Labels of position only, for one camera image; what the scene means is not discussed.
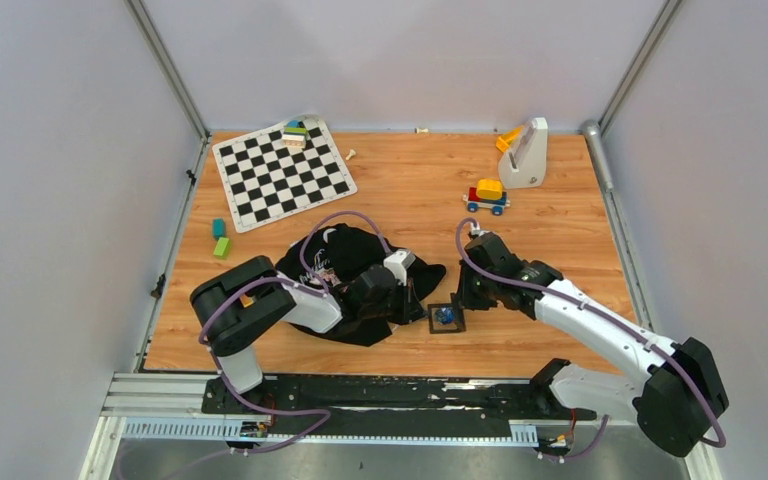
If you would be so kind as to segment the black printed t-shirt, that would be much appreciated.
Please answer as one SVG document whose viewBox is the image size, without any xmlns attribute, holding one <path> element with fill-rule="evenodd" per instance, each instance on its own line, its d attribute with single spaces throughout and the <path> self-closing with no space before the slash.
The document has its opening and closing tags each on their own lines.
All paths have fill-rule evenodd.
<svg viewBox="0 0 768 480">
<path fill-rule="evenodd" d="M 372 289 L 394 276 L 383 267 L 387 252 L 380 239 L 345 223 L 322 228 L 309 242 L 294 244 L 277 261 L 285 276 L 315 289 L 324 281 L 341 307 L 341 320 L 325 333 L 309 327 L 298 329 L 335 342 L 369 347 L 383 341 L 395 325 L 370 316 Z M 442 264 L 429 264 L 417 257 L 408 269 L 418 299 L 426 299 L 446 276 Z"/>
</svg>

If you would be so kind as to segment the black square frame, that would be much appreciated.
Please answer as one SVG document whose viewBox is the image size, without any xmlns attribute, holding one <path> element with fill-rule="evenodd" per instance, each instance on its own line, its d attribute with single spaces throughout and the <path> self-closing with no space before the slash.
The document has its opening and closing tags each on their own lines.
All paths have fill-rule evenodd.
<svg viewBox="0 0 768 480">
<path fill-rule="evenodd" d="M 432 335 L 457 334 L 467 331 L 463 307 L 457 294 L 452 293 L 447 303 L 429 304 L 428 329 Z"/>
</svg>

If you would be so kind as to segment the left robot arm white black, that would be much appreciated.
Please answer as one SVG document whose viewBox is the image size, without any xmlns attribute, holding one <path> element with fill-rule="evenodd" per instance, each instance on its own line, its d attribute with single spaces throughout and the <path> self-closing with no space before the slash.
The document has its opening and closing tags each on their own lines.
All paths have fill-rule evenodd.
<svg viewBox="0 0 768 480">
<path fill-rule="evenodd" d="M 414 255 L 398 250 L 354 280 L 317 289 L 279 272 L 265 256 L 254 257 L 203 283 L 189 300 L 202 330 L 199 341 L 229 380 L 228 400 L 243 413 L 266 400 L 255 341 L 279 322 L 330 341 L 369 347 L 406 324 L 420 310 L 408 268 Z"/>
</svg>

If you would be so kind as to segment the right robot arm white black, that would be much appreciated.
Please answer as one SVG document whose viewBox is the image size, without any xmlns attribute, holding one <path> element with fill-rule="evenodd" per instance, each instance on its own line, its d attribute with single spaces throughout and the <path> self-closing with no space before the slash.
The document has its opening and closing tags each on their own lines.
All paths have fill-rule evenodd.
<svg viewBox="0 0 768 480">
<path fill-rule="evenodd" d="M 634 421 L 662 451 L 686 457 L 700 443 L 722 448 L 729 399 L 711 349 L 674 341 L 593 300 L 554 267 L 512 253 L 495 233 L 475 229 L 461 257 L 465 310 L 497 305 L 577 339 L 618 369 L 605 374 L 555 359 L 538 375 L 531 403 L 544 417 L 585 409 Z"/>
</svg>

